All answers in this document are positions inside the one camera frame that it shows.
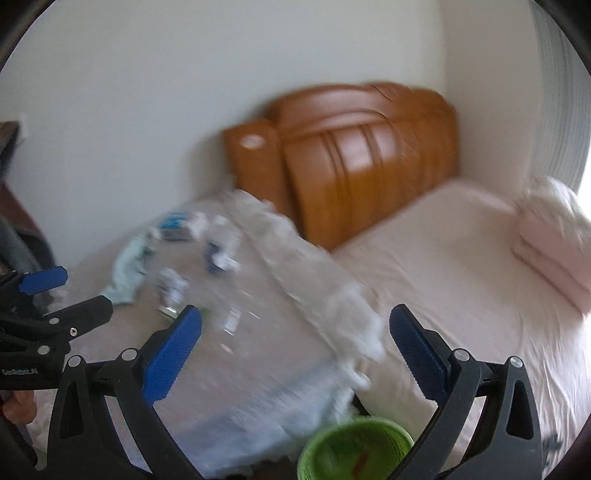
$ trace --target light blue cloth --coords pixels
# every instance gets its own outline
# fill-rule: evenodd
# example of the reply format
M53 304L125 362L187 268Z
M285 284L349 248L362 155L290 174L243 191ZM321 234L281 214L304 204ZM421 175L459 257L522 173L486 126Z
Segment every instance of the light blue cloth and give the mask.
M153 253L147 248L147 244L146 234L138 235L132 238L117 256L113 265L111 284L100 293L113 305L134 302L135 294L145 280L145 262Z

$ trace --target blue gripper pad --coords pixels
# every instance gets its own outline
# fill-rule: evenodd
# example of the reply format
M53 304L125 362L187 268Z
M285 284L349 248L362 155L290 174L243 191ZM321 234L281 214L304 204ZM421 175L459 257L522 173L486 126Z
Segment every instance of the blue gripper pad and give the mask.
M64 267L54 267L37 273L25 275L18 289L26 295L35 295L42 291L65 285L68 280L68 272Z
M193 347L201 336L201 314L195 307L183 310L172 331L144 369L142 392L148 404L168 395Z
M392 309L390 335L425 398L438 405L444 403L447 369L423 335L423 327L405 305Z

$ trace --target orange wooden headboard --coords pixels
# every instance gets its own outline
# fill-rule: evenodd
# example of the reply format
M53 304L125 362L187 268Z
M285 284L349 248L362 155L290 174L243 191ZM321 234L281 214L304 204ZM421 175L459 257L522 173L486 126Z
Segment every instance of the orange wooden headboard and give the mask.
M454 109L396 83L292 93L224 141L236 186L328 250L457 172Z

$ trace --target curtain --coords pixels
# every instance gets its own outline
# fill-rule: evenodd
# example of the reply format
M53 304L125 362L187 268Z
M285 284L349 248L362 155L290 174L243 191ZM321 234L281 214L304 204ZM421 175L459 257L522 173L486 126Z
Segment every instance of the curtain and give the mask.
M591 76L569 39L531 2L540 46L543 98L531 173L578 192L591 140Z

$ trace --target white wall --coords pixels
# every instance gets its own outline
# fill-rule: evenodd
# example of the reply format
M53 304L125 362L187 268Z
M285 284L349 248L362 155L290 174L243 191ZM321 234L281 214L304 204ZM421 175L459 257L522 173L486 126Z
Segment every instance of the white wall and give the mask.
M292 89L444 93L437 0L59 0L0 73L9 185L71 265L220 183L220 131Z
M441 10L462 173L515 198L527 179L542 95L529 2L441 0Z

